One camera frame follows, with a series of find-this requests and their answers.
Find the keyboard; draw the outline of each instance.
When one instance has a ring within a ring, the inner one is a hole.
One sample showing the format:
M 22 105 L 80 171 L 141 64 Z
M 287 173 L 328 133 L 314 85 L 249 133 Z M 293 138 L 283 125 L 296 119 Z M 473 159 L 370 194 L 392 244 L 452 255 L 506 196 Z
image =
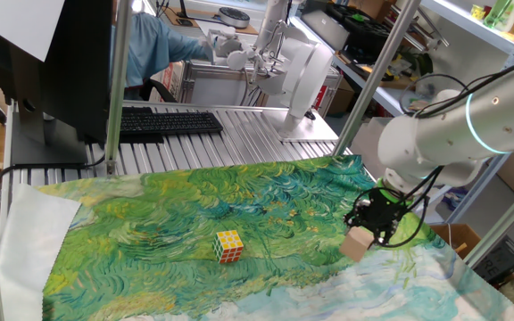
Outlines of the keyboard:
M 198 134 L 219 133 L 223 126 L 211 112 L 153 113 L 150 108 L 124 107 L 120 134 Z

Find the person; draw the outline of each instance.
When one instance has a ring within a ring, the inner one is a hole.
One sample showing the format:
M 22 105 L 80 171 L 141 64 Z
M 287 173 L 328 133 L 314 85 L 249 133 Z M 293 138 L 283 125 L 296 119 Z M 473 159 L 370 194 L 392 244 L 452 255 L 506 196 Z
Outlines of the person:
M 114 38 L 115 28 L 112 26 L 112 49 Z M 134 14 L 130 27 L 124 98 L 140 100 L 138 92 L 144 79 L 165 70 L 170 62 L 190 59 L 208 59 L 197 39 L 180 35 L 151 14 Z

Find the green painted fabric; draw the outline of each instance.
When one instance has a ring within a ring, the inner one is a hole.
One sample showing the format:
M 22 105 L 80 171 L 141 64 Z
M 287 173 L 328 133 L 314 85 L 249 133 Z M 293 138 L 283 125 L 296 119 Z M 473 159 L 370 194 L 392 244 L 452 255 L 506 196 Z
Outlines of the green painted fabric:
M 514 316 L 427 226 L 401 249 L 344 257 L 342 216 L 373 185 L 360 157 L 344 156 L 40 187 L 83 204 L 47 281 L 44 320 Z M 392 243 L 418 222 L 406 216 Z M 228 230 L 245 247 L 220 264 L 211 243 Z

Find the white paper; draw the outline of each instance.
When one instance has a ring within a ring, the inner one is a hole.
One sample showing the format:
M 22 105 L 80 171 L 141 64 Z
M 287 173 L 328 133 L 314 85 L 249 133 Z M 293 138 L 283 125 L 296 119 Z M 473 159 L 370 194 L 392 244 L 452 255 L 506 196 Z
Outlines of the white paper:
M 215 22 L 208 22 L 208 21 L 195 21 L 197 22 L 197 25 L 200 26 L 200 29 L 204 33 L 205 36 L 210 32 L 210 29 L 212 30 L 219 30 L 219 31 L 228 31 L 228 33 L 235 33 L 235 28 L 226 26 L 222 23 L 215 23 Z
M 44 62 L 64 0 L 0 0 L 0 36 Z
M 43 289 L 80 203 L 19 184 L 0 242 L 5 321 L 41 320 Z

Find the white device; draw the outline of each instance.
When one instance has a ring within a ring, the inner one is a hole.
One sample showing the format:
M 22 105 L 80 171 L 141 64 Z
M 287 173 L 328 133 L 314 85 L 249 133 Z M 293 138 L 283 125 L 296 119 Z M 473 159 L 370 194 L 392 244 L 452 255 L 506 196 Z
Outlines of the white device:
M 253 62 L 248 83 L 267 95 L 280 95 L 287 113 L 264 111 L 263 119 L 286 142 L 335 141 L 338 136 L 317 117 L 305 119 L 328 74 L 333 54 L 322 44 L 312 44 L 306 35 L 284 22 L 288 0 L 269 0 L 261 31 L 254 46 L 242 41 L 235 30 L 210 30 L 203 40 L 210 61 L 242 70 Z M 266 71 L 266 78 L 257 77 Z
M 444 170 L 437 183 L 468 184 L 488 158 L 508 152 L 514 152 L 514 72 L 431 118 L 392 119 L 378 143 L 386 185 L 404 193 L 438 166 Z

